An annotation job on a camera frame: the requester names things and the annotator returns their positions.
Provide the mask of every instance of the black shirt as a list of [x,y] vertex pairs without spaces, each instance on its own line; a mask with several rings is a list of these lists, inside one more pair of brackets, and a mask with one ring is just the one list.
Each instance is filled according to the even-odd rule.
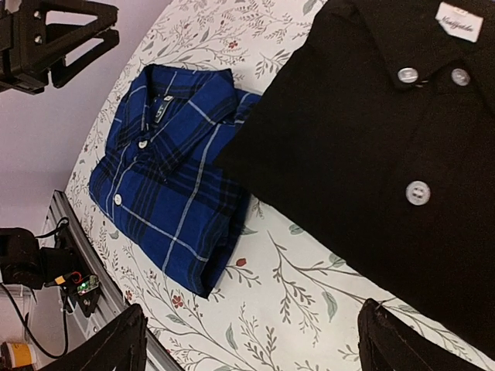
[[330,0],[217,164],[495,358],[495,5]]

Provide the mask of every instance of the electronic component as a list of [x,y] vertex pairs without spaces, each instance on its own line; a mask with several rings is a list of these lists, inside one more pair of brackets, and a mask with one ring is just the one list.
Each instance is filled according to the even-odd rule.
[[98,276],[92,274],[86,281],[77,286],[77,293],[79,294],[79,296],[83,296],[99,287],[100,280],[98,279]]

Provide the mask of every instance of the clothing label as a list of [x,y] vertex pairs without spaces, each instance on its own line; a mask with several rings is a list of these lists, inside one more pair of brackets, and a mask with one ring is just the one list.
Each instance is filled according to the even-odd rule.
[[173,100],[173,97],[170,95],[163,98],[162,104],[160,104],[159,109],[156,111],[155,124],[158,124],[163,119],[163,115],[167,111],[167,108],[169,107],[169,104],[170,104],[170,102],[172,102],[172,100]]
[[450,36],[459,37],[472,43],[478,41],[483,24],[482,17],[442,2],[435,19]]

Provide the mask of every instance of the black bracket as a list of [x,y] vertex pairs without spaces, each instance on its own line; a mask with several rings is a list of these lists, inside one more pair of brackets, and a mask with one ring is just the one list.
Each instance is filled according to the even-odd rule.
[[[46,24],[48,12],[94,15],[85,26]],[[24,0],[15,13],[0,14],[0,92],[17,89],[30,94],[44,91],[51,71],[60,88],[90,63],[119,43],[118,9],[84,0]],[[102,42],[66,65],[66,56],[91,39]]]
[[[89,277],[90,275],[94,274],[94,272],[89,268],[82,253],[79,251],[79,249],[76,248],[76,246],[77,245],[74,241],[74,238],[72,237],[72,234],[66,228],[60,231],[55,248],[48,250],[56,252],[69,250],[73,257],[73,260],[71,262],[73,270],[79,271],[83,277]],[[65,296],[68,295],[68,301],[72,304],[72,306],[75,308],[76,305],[79,305],[79,308],[83,312],[84,316],[86,318],[89,318],[94,313],[94,311],[96,311],[97,303],[101,296],[101,288],[97,288],[96,290],[87,292],[84,295],[79,295],[77,293],[77,286],[77,284],[72,284],[71,282],[67,283],[66,290],[60,290],[60,296],[64,301]]]
[[146,325],[134,304],[66,356],[40,371],[145,371]]

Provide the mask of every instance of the white floral fabric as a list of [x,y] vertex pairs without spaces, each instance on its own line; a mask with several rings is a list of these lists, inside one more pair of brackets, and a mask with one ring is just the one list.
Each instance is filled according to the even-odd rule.
[[143,307],[151,330],[187,371],[358,371],[357,314],[366,298],[386,301],[388,310],[427,339],[494,370],[495,362],[484,354],[361,277],[256,199],[209,300],[164,277],[90,200],[88,179],[104,154],[115,110],[145,65],[231,68],[240,88],[262,93],[304,43],[323,3],[175,0],[104,102],[67,186],[71,204],[125,298]]

